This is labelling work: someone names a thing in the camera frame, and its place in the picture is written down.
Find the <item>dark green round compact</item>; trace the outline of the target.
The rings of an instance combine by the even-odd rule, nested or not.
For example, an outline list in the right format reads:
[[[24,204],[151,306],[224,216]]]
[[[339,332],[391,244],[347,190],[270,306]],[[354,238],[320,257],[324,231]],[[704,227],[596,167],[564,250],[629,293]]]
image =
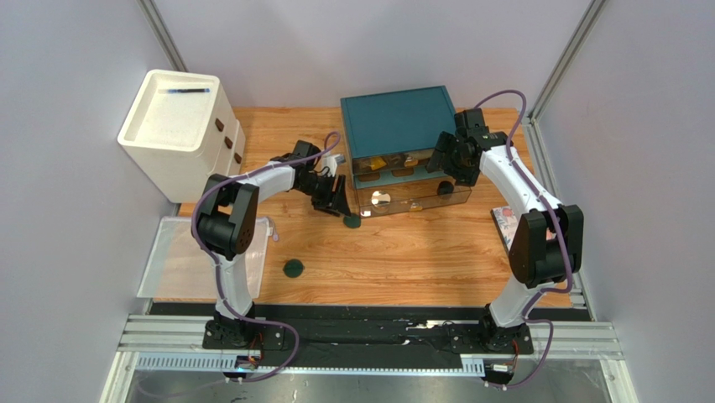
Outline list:
[[[284,275],[291,279],[300,277],[304,270],[305,265],[299,259],[290,259],[283,267]]]
[[[357,229],[362,225],[362,219],[359,215],[344,216],[342,221],[343,224],[350,229]]]

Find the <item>clear acrylic drawer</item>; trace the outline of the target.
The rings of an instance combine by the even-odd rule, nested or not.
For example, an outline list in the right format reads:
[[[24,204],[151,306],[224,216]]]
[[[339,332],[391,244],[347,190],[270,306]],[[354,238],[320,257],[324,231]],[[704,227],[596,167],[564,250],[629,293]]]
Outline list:
[[[437,195],[441,181],[450,181],[454,192],[448,198]],[[396,176],[393,171],[382,171],[354,178],[357,209],[363,218],[392,214],[419,212],[466,202],[472,194],[469,186],[459,186],[454,179],[441,172],[428,173],[418,167],[407,174]],[[390,209],[377,214],[371,208],[370,196],[374,191],[387,191],[391,196]]]
[[[361,157],[352,161],[352,173],[354,175],[366,175],[385,170],[402,170],[415,168],[417,166],[426,166],[431,157],[433,149],[419,149],[407,152],[398,152],[393,154],[375,155],[383,157],[388,163],[383,169],[376,171],[366,171],[361,167],[361,160],[374,156]]]

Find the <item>black round jar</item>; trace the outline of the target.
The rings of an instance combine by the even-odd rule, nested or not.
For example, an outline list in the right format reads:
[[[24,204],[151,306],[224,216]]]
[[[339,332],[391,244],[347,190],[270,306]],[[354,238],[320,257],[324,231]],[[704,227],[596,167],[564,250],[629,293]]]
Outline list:
[[[437,187],[437,195],[441,198],[448,198],[454,192],[455,186],[450,181],[441,181]]]

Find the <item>gold rim powder jar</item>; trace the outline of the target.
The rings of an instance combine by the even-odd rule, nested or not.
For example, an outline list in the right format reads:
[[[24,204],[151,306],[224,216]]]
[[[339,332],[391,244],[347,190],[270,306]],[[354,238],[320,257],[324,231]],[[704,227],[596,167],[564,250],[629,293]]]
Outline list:
[[[377,214],[385,214],[391,205],[391,196],[387,191],[374,191],[370,196],[372,210]]]

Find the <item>orange tube white cap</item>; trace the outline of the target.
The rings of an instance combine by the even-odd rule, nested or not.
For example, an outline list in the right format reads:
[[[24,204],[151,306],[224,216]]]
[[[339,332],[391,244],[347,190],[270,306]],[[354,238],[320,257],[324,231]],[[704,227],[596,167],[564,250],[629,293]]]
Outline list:
[[[388,163],[383,157],[374,156],[362,159],[360,164],[361,167],[366,171],[376,171],[383,169]]]

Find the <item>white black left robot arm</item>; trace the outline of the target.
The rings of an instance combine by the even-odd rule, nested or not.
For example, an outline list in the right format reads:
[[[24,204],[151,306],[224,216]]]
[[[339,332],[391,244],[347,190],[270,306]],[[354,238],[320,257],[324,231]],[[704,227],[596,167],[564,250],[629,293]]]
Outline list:
[[[273,326],[249,315],[253,298],[248,289],[246,253],[255,235],[258,205],[272,196],[299,191],[312,207],[335,217],[351,214],[346,177],[323,159],[340,141],[329,133],[323,148],[300,140],[292,152],[271,159],[245,174],[214,174],[191,216],[191,234],[212,260],[217,288],[214,318],[207,324],[210,338],[237,345],[252,342],[258,330]]]

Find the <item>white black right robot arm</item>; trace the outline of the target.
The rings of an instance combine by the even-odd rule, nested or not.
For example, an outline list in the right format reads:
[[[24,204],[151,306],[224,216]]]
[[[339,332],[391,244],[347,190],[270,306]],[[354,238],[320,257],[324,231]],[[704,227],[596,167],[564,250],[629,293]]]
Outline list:
[[[523,326],[544,293],[557,292],[561,282],[572,284],[581,264],[584,215],[536,180],[509,136],[489,130],[482,110],[464,110],[454,120],[454,132],[439,135],[427,169],[444,172],[459,186],[475,186],[486,176],[518,221],[508,254],[512,275],[481,321],[489,335],[501,335]]]

